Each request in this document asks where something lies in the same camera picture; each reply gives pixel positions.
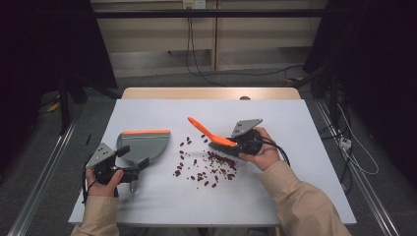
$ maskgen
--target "gray floor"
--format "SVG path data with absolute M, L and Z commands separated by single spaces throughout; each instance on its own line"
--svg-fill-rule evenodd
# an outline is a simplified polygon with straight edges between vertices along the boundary
M 300 68 L 293 68 L 285 73 L 274 73 L 275 71 L 278 69 L 238 71 L 240 74 L 233 74 L 237 72 L 229 71 L 229 74 L 207 76 L 207 79 L 228 87 L 281 87 L 285 83 L 284 78 L 305 76 Z M 271 74 L 253 76 L 253 74 L 265 73 Z M 120 78 L 117 83 L 119 91 L 127 87 L 214 87 L 202 77 L 192 76 L 188 73 L 148 74 L 147 76 Z M 27 235 L 69 235 L 71 232 L 73 226 L 68 223 L 68 218 L 78 197 L 83 163 L 98 146 L 115 104 L 114 100 L 93 89 L 87 88 L 86 91 L 89 95 L 86 104 L 71 104 L 73 117 L 80 114 L 80 119 L 50 181 L 47 183 L 46 191 L 42 194 L 42 200 L 26 231 Z M 318 130 L 325 127 L 327 124 L 318 109 L 317 102 L 311 98 L 309 87 L 301 88 L 300 94 L 306 100 Z M 366 125 L 362 123 L 360 115 L 355 113 L 354 107 L 351 107 L 350 114 L 352 129 L 356 137 L 380 166 L 378 175 L 367 176 L 369 182 L 386 207 L 398 234 L 415 235 L 417 232 L 416 189 L 392 166 L 384 149 L 372 141 L 371 134 Z M 27 201 L 45 162 L 53 152 L 58 141 L 59 131 L 59 110 L 39 115 L 33 132 L 25 141 L 19 156 L 16 157 L 17 161 L 3 176 L 3 183 L 0 185 L 0 221 L 2 222 L 0 235 L 7 235 L 22 206 Z M 322 133 L 323 137 L 328 135 L 328 131 Z M 340 175 L 343 159 L 334 140 L 324 140 L 324 145 L 337 175 Z M 363 168 L 373 169 L 374 165 L 368 155 L 356 143 L 353 145 L 354 154 Z M 355 181 L 353 181 L 353 187 L 347 195 L 347 199 L 358 221 L 357 224 L 348 226 L 353 235 L 384 235 Z M 140 234 L 135 228 L 121 227 L 121 235 Z

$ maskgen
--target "power cord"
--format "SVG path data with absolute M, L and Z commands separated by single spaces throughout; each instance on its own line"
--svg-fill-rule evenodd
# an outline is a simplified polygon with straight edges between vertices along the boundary
M 93 184 L 92 183 L 87 188 L 87 185 L 86 185 L 86 166 L 87 166 L 87 163 L 89 163 L 89 161 L 91 160 L 91 157 L 92 157 L 92 154 L 86 159 L 86 162 L 83 165 L 83 176 L 82 176 L 81 186 L 83 187 L 83 204 L 84 205 L 87 203 L 87 198 L 89 197 L 89 187 L 91 187 L 91 185 Z
M 193 73 L 190 70 L 189 64 L 188 64 L 188 59 L 189 59 L 189 51 L 190 51 L 190 42 L 192 45 L 192 52 L 193 52 L 193 57 L 194 57 L 194 63 L 196 64 L 196 68 L 197 71 L 199 72 L 198 74 Z M 296 67 L 303 67 L 304 65 L 293 65 L 293 66 L 289 66 L 286 67 L 284 69 L 280 69 L 277 71 L 273 71 L 273 72 L 266 72 L 266 73 L 258 73 L 258 74 L 250 74 L 250 73 L 234 73 L 234 72 L 216 72 L 216 73 L 207 73 L 207 74 L 203 74 L 199 68 L 199 65 L 197 63 L 197 58 L 196 58 L 196 51 L 195 51 L 195 46 L 194 46 L 194 34 L 193 34 L 193 21 L 191 18 L 188 18 L 188 43 L 187 43 L 187 56 L 186 56 L 186 65 L 187 65 L 187 70 L 188 72 L 193 75 L 193 76 L 197 76 L 197 77 L 202 77 L 205 81 L 217 85 L 217 86 L 221 86 L 221 87 L 226 87 L 225 85 L 222 85 L 220 83 L 216 83 L 216 82 L 212 82 L 209 79 L 207 79 L 207 76 L 216 76 L 216 75 L 236 75 L 236 76 L 267 76 L 267 75 L 273 75 L 273 74 L 278 74 L 283 72 L 284 73 L 284 84 L 286 84 L 286 72 L 289 69 L 292 68 L 296 68 Z
M 270 145 L 273 146 L 274 148 L 277 148 L 279 150 L 279 152 L 282 155 L 282 158 L 284 159 L 285 163 L 288 164 L 288 166 L 291 166 L 291 163 L 289 162 L 288 156 L 285 153 L 284 149 L 280 146 L 278 146 L 273 140 L 268 139 L 266 137 L 261 137 L 263 140 L 265 141 L 250 141 L 250 143 L 261 143 L 263 145 Z
M 359 163 L 356 161 L 356 160 L 354 160 L 354 159 L 352 159 L 352 157 L 351 157 L 351 154 L 347 154 L 347 151 L 346 151 L 346 149 L 344 148 L 344 147 L 342 147 L 342 149 L 344 149 L 345 151 L 346 151 L 346 154 L 347 154 L 347 157 L 352 161 L 352 163 L 356 166 L 356 167 L 358 167 L 362 172 L 364 172 L 364 173 L 366 173 L 366 174 L 369 174 L 369 175 L 376 175 L 376 174 L 378 174 L 379 173 L 379 171 L 380 171 L 380 167 L 378 166 L 378 164 L 377 164 L 377 162 L 374 160 L 374 158 L 371 156 L 371 154 L 365 149 L 365 147 L 359 142 L 359 140 L 356 138 L 356 136 L 353 134 L 353 131 L 352 131 L 352 129 L 351 129 L 351 127 L 350 127 L 350 125 L 349 125 L 349 122 L 348 122 L 348 120 L 347 120 L 347 118 L 346 118 L 346 115 L 344 114 L 344 112 L 343 112 L 343 109 L 341 108 L 341 106 L 339 105 L 339 104 L 337 104 L 337 106 L 338 106 L 338 108 L 340 109 L 340 111 L 341 111 L 341 114 L 342 114 L 342 116 L 343 116 L 343 118 L 344 118 L 344 120 L 345 120 L 345 122 L 346 122 L 346 125 L 347 125 L 347 128 L 349 129 L 349 131 L 350 131 L 350 134 L 352 135 L 352 137 L 353 137 L 353 139 L 355 139 L 355 141 L 359 144 L 359 146 L 369 155 L 369 157 L 371 158 L 371 160 L 374 162 L 374 164 L 375 164 L 375 166 L 376 166 L 376 168 L 377 168 L 377 170 L 376 171 L 374 171 L 374 172 L 371 172 L 371 171 L 367 171 L 367 170 L 365 170 L 364 168 L 362 168 L 360 165 L 359 165 Z
M 342 100 L 339 101 L 337 104 L 340 107 L 343 106 L 343 109 L 342 110 L 346 114 L 346 124 L 350 125 L 350 116 L 349 116 L 348 109 L 347 109 L 347 97 L 342 94 Z M 353 150 L 353 146 L 352 146 L 352 144 L 350 142 L 352 140 L 352 136 L 351 136 L 351 133 L 350 133 L 349 129 L 347 128 L 347 125 L 344 127 L 344 130 L 343 131 L 340 131 L 339 130 L 339 124 L 338 123 L 339 123 L 340 118 L 341 118 L 341 114 L 338 115 L 338 119 L 336 121 L 337 122 L 337 125 L 335 125 L 335 124 L 329 124 L 326 127 L 323 127 L 320 130 L 318 130 L 318 133 L 321 134 L 326 129 L 333 128 L 334 131 L 335 131 L 335 135 L 332 135 L 332 136 L 329 136 L 329 137 L 324 137 L 324 138 L 322 138 L 322 140 L 331 139 L 331 138 L 338 139 L 339 146 L 340 147 L 344 147 L 345 150 L 347 150 L 347 154 L 348 155 L 351 155 L 352 150 Z M 348 139 L 343 138 L 343 136 L 342 136 L 346 132 L 347 132 L 347 138 Z M 353 187 L 352 173 L 351 173 L 351 170 L 350 170 L 350 168 L 348 166 L 348 164 L 350 162 L 350 158 L 344 158 L 342 149 L 339 148 L 338 150 L 339 150 L 340 156 L 343 157 L 343 170 L 342 170 L 342 173 L 341 173 L 340 177 L 338 178 L 338 181 L 339 181 L 340 185 L 343 186 L 344 194 L 345 195 L 348 195 L 350 193 L 352 187 Z M 344 180 L 345 177 L 346 177 L 346 173 L 348 173 L 348 177 L 349 177 L 349 180 L 347 182 L 348 184 L 346 184 L 346 182 Z
M 198 74 L 198 75 L 196 75 L 196 74 L 192 73 L 192 72 L 191 72 L 191 70 L 190 70 L 190 67 L 189 67 L 189 65 L 188 65 L 188 52 L 190 51 L 190 38 L 191 38 L 191 43 L 192 43 L 192 47 L 193 47 L 194 62 L 195 62 L 195 64 L 196 64 L 197 71 L 199 72 L 199 74 Z M 196 50 L 194 49 L 193 21 L 191 20 L 191 18 L 188 18 L 188 43 L 187 43 L 187 57 L 186 57 L 186 63 L 187 63 L 187 70 L 188 70 L 188 72 L 189 72 L 191 75 L 193 75 L 193 76 L 199 76 L 199 77 L 202 77 L 205 81 L 207 81 L 207 82 L 209 82 L 209 83 L 211 83 L 211 84 L 214 84 L 214 85 L 217 85 L 217 86 L 220 86 L 220 87 L 226 87 L 225 85 L 222 85 L 222 84 L 220 84 L 220 83 L 216 83 L 216 82 L 210 81 L 210 80 L 209 80 L 209 79 L 207 79 L 207 78 L 203 75 L 203 73 L 200 71 L 199 64 L 197 63 L 197 59 L 196 59 Z

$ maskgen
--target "floor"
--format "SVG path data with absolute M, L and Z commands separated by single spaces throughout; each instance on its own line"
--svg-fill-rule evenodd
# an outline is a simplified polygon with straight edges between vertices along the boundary
M 293 53 L 290 49 L 288 51 L 293 54 L 293 56 L 289 56 L 292 59 L 288 64 L 294 63 L 292 65 L 296 65 L 304 62 L 303 58 L 307 55 L 308 49 L 304 49 L 304 53 L 300 51 Z M 270 51 L 264 51 L 264 53 L 253 51 L 252 54 L 233 52 L 224 58 L 229 60 L 228 63 L 225 63 L 229 67 L 224 66 L 223 68 L 225 71 L 239 69 L 246 73 L 248 71 L 258 73 L 257 69 L 276 70 L 274 68 L 283 68 L 282 65 L 285 64 L 282 61 L 282 56 L 276 57 Z M 155 85 L 153 83 L 168 87 L 177 85 L 177 82 L 172 78 L 179 78 L 178 80 L 181 81 L 190 80 L 190 86 L 199 85 L 196 82 L 196 77 L 186 74 L 177 75 L 188 73 L 189 69 L 184 66 L 186 59 L 189 60 L 190 65 L 194 61 L 194 58 L 187 58 L 185 52 L 179 51 L 158 52 L 152 55 L 135 53 L 132 55 L 110 55 L 120 89 L 135 85 Z M 206 51 L 196 52 L 196 59 L 199 63 L 202 62 L 199 68 L 203 72 L 211 70 L 209 53 Z M 195 72 L 197 67 L 190 66 L 190 69 Z M 300 70 L 294 70 L 283 71 L 273 75 L 272 78 L 278 80 L 277 85 L 283 85 L 286 83 L 286 78 L 303 76 L 305 74 Z M 242 76 L 236 75 L 226 75 L 221 79 L 230 79 L 228 82 L 231 85 L 239 85 L 239 83 L 247 83 L 252 80 L 242 79 Z M 270 79 L 266 79 L 266 77 L 257 78 L 255 82 L 249 81 L 248 85 L 257 85 L 256 83 L 271 85 Z M 302 87 L 299 91 L 302 98 L 306 100 L 316 127 L 324 138 L 323 143 L 334 169 L 340 176 L 343 172 L 344 159 L 340 155 L 335 140 L 326 139 L 331 136 L 331 130 L 326 129 L 328 126 L 326 120 L 327 100 L 313 99 L 308 87 Z M 82 167 L 80 163 L 83 163 L 88 153 L 91 153 L 99 144 L 114 106 L 114 100 L 92 89 L 87 89 L 87 92 L 89 101 L 86 104 L 71 103 L 73 118 L 78 117 L 79 121 L 68 140 L 58 139 L 59 110 L 50 113 L 42 112 L 42 115 L 39 115 L 38 123 L 30 138 L 25 142 L 18 161 L 12 170 L 4 176 L 3 183 L 0 185 L 0 208 L 2 209 L 0 235 L 10 232 L 20 217 L 28 219 L 29 224 L 21 230 L 23 233 L 17 234 L 15 231 L 10 235 L 68 235 L 71 232 L 72 225 L 69 225 L 67 221 L 74 200 L 78 196 L 79 175 Z M 352 171 L 349 172 L 349 175 L 352 176 L 352 179 L 346 178 L 346 181 L 343 182 L 346 187 L 350 183 L 352 184 L 352 188 L 346 196 L 358 221 L 355 225 L 347 226 L 349 231 L 352 235 L 415 235 L 417 232 L 417 191 L 390 164 L 384 148 L 374 143 L 366 124 L 362 123 L 360 114 L 355 113 L 354 107 L 350 107 L 349 112 L 355 136 L 372 154 L 380 168 L 377 175 L 366 175 L 360 171 L 355 173 L 357 168 L 351 167 Z M 67 148 L 62 152 L 55 149 L 59 142 L 67 142 Z M 375 164 L 368 154 L 360 148 L 358 142 L 353 142 L 354 157 L 361 163 L 361 166 L 370 171 L 375 170 Z M 57 153 L 59 156 L 56 163 L 50 162 L 51 153 Z M 45 189 L 38 195 L 39 200 L 29 202 L 29 196 L 39 192 L 36 188 L 39 186 L 36 180 L 39 176 L 47 174 L 44 173 L 45 166 L 50 166 L 48 169 L 50 179 L 44 183 Z M 22 212 L 25 205 L 34 208 L 34 211 Z M 138 234 L 132 228 L 121 227 L 121 235 Z

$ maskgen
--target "hand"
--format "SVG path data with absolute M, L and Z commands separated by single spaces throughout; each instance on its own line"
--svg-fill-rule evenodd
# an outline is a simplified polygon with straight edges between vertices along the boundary
M 255 127 L 254 129 L 259 131 L 262 137 L 272 140 L 272 138 L 264 128 Z M 276 147 L 266 144 L 263 144 L 260 152 L 258 152 L 258 154 L 256 155 L 239 153 L 239 157 L 246 161 L 254 163 L 256 166 L 258 166 L 258 168 L 260 168 L 263 171 L 268 169 L 274 163 L 280 161 L 279 153 Z
M 89 186 L 89 196 L 113 197 L 114 190 L 120 183 L 123 177 L 123 170 L 117 170 L 107 185 L 102 185 L 96 182 L 94 172 L 91 169 L 86 169 L 86 179 Z

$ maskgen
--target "metal rail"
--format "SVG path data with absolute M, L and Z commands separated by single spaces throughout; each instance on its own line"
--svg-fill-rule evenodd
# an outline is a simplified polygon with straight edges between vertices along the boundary
M 329 111 L 325 104 L 316 101 L 316 104 L 319 108 L 320 113 L 322 114 L 328 128 L 333 136 L 337 134 L 337 131 L 331 125 L 331 121 L 328 118 Z M 334 138 L 336 145 L 338 146 L 337 138 Z M 343 158 L 347 160 L 347 152 L 343 148 L 341 149 Z M 353 160 L 356 161 L 355 156 L 352 154 L 350 156 Z M 392 235 L 399 235 L 395 224 L 393 223 L 386 207 L 381 202 L 380 198 L 378 197 L 377 193 L 375 192 L 374 188 L 372 188 L 371 183 L 368 181 L 365 173 L 358 170 L 356 166 L 349 161 L 349 169 L 351 170 L 352 176 L 358 184 L 359 189 L 362 192 L 363 197 L 365 198 L 371 212 L 373 213 L 376 221 L 380 224 L 380 227 L 384 233 L 384 235 L 392 236 Z
M 37 179 L 28 199 L 26 200 L 15 222 L 13 223 L 8 236 L 22 236 L 27 233 L 31 220 L 33 219 L 37 208 L 42 201 L 43 194 L 45 193 L 50 179 L 59 164 L 59 160 L 61 159 L 61 156 L 63 155 L 64 150 L 71 139 L 81 113 L 82 112 L 80 111 L 78 114 L 76 114 L 67 131 L 59 137 L 53 152 L 50 154 L 49 159 L 42 170 L 42 173 Z

